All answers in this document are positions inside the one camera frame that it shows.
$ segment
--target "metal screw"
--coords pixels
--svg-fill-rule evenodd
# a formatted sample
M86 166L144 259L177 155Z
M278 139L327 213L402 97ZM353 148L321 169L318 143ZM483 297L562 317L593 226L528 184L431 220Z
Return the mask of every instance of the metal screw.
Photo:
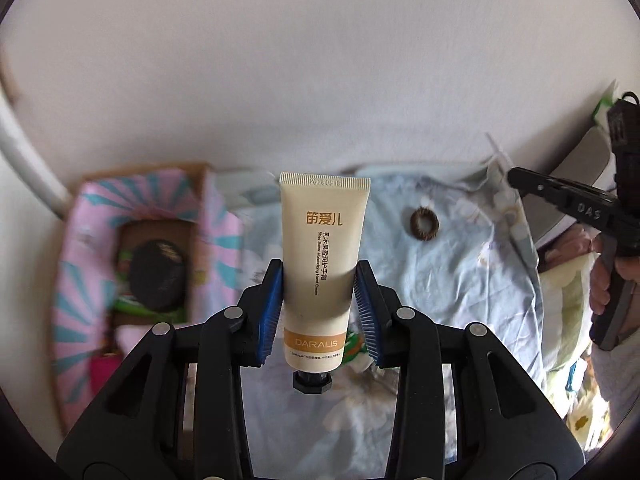
M225 317L227 319L238 319L239 317L242 317L242 314L244 314L244 312L242 312L242 309L239 306L230 306L225 310Z
M486 335L486 327L480 323L473 323L473 325L469 327L469 332L475 336L482 337L483 335Z
M408 306L402 306L396 310L396 316L400 319L413 319L415 317L415 310Z
M171 325L163 321L160 323L156 323L151 329L151 332L153 332L154 335L164 335L169 332L169 330L171 330Z

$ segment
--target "person's hand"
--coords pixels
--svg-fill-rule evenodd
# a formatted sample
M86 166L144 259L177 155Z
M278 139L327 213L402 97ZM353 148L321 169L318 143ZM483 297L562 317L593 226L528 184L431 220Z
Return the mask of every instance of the person's hand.
M594 252L602 252L602 240L600 236L593 241L592 248ZM636 283L640 282L640 257L616 258L615 266L618 274L625 280L633 280ZM610 296L608 289L610 281L611 276L602 263L602 259L598 258L591 271L591 293L589 298L591 310L598 316L604 313L605 307L609 304ZM620 334L623 335L632 332L638 329L638 327L640 327L640 286L636 285L631 298L629 311L620 328Z
M550 270L591 251L591 237L580 224L568 228L545 253L541 271Z

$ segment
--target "white wall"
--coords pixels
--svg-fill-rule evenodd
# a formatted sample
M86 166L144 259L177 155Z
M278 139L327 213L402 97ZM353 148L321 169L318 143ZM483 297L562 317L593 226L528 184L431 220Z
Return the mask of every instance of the white wall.
M0 388L51 457L62 442L48 350L61 227L0 155Z
M16 112L64 182L137 162L336 171L540 167L614 78L640 90L626 0L16 0Z

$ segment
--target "black plastic tool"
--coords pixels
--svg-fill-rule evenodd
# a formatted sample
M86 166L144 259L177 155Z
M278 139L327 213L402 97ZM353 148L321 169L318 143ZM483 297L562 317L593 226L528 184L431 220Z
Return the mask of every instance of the black plastic tool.
M74 480L254 479L244 426L240 367L271 351L282 304L282 262L261 285L206 323L159 323L80 416L58 451ZM437 325L379 286L368 262L358 294L380 327L377 361L401 369L385 479L568 480L580 446L499 339L483 324ZM193 460L180 456L186 367L198 363ZM458 459L445 465L442 363L450 363Z
M604 314L593 316L590 337L602 350L613 350L628 312L634 282L626 282L613 265L616 256L640 255L640 102L624 94L607 114L611 149L616 156L618 196L579 182L513 168L508 181L515 189L533 193L604 235L602 259L611 273L610 301Z

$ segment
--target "orange label band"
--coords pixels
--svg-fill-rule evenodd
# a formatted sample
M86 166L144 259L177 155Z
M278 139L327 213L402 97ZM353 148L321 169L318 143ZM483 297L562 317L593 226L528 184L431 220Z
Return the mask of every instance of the orange label band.
M304 335L284 329L284 344L301 352L326 354L344 348L347 333L338 335Z

